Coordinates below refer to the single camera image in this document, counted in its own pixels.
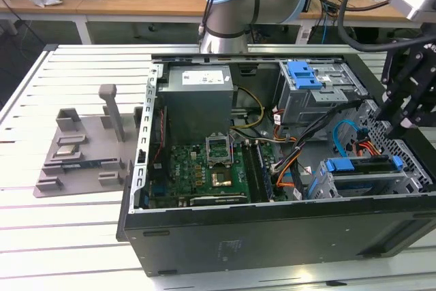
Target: green circuit board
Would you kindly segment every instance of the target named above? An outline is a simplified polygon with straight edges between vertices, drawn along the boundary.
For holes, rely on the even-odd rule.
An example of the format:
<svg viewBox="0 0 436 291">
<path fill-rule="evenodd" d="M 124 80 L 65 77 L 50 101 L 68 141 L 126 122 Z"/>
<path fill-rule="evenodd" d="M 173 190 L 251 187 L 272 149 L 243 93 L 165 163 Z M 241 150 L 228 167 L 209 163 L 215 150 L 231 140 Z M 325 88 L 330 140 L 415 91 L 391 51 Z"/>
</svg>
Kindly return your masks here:
<svg viewBox="0 0 436 291">
<path fill-rule="evenodd" d="M 248 184 L 245 176 L 244 161 L 240 146 L 233 145 L 233 164 L 219 165 L 221 170 L 231 174 L 232 184 L 229 186 L 213 186 L 214 168 L 207 164 L 206 146 L 173 146 L 171 151 L 171 176 L 174 183 L 170 185 L 170 193 L 178 196 L 198 194 L 202 196 L 213 194 L 238 194 L 249 197 Z M 225 155 L 226 151 L 217 151 Z"/>
<path fill-rule="evenodd" d="M 266 169 L 275 162 L 271 145 L 260 145 Z M 211 154 L 225 157 L 225 143 L 217 142 Z M 250 202 L 249 182 L 240 143 L 231 144 L 232 160 L 228 163 L 208 165 L 206 144 L 176 145 L 170 149 L 170 179 L 165 186 L 151 188 L 153 208 L 184 206 L 183 202 L 201 196 L 246 196 Z"/>
</svg>

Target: label on case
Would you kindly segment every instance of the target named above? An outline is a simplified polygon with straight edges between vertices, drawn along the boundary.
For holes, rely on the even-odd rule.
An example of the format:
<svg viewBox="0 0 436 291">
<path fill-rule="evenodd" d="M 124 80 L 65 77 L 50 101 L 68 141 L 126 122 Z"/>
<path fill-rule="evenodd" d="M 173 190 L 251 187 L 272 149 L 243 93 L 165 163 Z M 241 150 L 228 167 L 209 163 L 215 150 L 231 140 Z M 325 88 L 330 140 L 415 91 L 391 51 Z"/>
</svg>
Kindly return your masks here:
<svg viewBox="0 0 436 291">
<path fill-rule="evenodd" d="M 182 85 L 223 85 L 223 71 L 184 71 Z"/>
</svg>

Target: black computer case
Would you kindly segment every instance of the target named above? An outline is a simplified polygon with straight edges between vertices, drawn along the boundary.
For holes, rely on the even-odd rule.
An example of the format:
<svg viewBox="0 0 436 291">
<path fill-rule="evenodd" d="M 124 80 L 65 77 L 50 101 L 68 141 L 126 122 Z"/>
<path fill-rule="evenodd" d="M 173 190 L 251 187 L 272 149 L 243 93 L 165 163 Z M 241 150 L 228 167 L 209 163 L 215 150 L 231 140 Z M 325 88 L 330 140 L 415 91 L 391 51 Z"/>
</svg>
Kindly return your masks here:
<svg viewBox="0 0 436 291">
<path fill-rule="evenodd" d="M 377 103 L 384 89 L 357 55 L 344 55 Z M 436 150 L 417 130 L 404 139 L 431 179 Z M 436 226 L 430 194 L 355 198 L 127 214 L 121 207 L 120 241 L 128 239 L 148 276 L 258 269 L 394 256 Z"/>
</svg>

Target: metal rail table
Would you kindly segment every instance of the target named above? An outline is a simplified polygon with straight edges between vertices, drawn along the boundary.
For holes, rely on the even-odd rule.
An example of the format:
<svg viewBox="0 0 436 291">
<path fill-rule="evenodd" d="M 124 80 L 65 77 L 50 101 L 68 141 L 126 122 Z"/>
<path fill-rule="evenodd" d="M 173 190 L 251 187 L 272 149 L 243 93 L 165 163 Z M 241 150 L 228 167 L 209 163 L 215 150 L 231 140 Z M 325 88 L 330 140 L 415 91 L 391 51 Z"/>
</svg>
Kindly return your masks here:
<svg viewBox="0 0 436 291">
<path fill-rule="evenodd" d="M 253 46 L 277 53 L 356 53 L 346 46 Z M 60 108 L 101 114 L 101 83 L 115 83 L 120 112 L 142 103 L 151 54 L 180 46 L 60 46 L 44 51 L 0 112 L 0 290 L 429 290 L 436 232 L 387 259 L 148 278 L 129 243 L 115 239 L 122 192 L 36 199 L 35 180 Z M 360 57 L 379 75 L 385 54 Z M 436 134 L 425 131 L 431 141 Z"/>
</svg>

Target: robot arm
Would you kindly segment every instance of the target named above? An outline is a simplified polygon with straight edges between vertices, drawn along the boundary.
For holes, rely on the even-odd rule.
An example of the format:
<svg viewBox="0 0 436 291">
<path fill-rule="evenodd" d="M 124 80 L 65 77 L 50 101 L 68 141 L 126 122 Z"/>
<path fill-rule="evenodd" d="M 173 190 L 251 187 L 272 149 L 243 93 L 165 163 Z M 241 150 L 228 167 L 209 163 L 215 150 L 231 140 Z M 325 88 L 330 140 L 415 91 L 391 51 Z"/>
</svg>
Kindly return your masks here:
<svg viewBox="0 0 436 291">
<path fill-rule="evenodd" d="M 422 36 L 392 44 L 364 45 L 343 27 L 347 1 L 339 8 L 338 32 L 359 51 L 387 51 L 381 82 L 386 85 L 377 119 L 391 122 L 388 136 L 398 138 L 407 129 L 436 125 L 436 0 L 391 0 L 409 20 L 421 22 Z M 301 13 L 305 0 L 214 0 L 205 22 L 201 53 L 246 53 L 244 28 L 248 24 L 283 24 Z"/>
<path fill-rule="evenodd" d="M 409 20 L 423 23 L 422 37 L 436 35 L 436 0 L 391 0 L 390 4 Z M 436 126 L 436 44 L 389 50 L 381 83 L 386 92 L 377 119 L 391 122 L 390 138 L 409 128 Z"/>
<path fill-rule="evenodd" d="M 206 18 L 200 52 L 234 54 L 248 51 L 248 24 L 284 24 L 301 13 L 305 0 L 214 0 Z"/>
</svg>

